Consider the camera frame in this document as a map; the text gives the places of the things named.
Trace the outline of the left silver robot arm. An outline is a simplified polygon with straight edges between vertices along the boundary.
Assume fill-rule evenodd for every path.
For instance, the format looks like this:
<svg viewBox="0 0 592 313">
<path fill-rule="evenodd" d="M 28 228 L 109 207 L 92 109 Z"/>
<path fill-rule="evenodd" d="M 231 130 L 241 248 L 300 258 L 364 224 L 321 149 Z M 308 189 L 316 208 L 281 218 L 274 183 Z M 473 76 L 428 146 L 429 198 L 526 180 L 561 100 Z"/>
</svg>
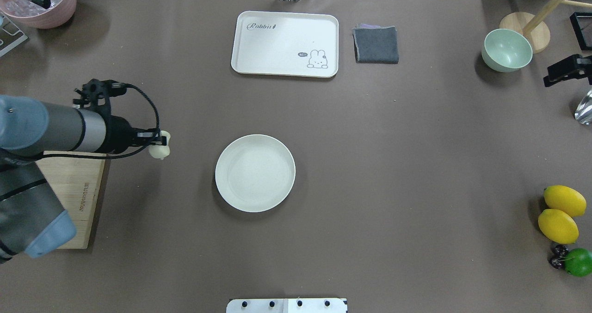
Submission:
<svg viewBox="0 0 592 313">
<path fill-rule="evenodd" d="M 59 106 L 1 96 L 1 262 L 25 253 L 39 258 L 77 234 L 38 161 L 50 158 L 122 159 L 126 150 L 169 156 L 171 134 L 156 123 L 133 128 L 111 114 L 108 96 Z"/>
</svg>

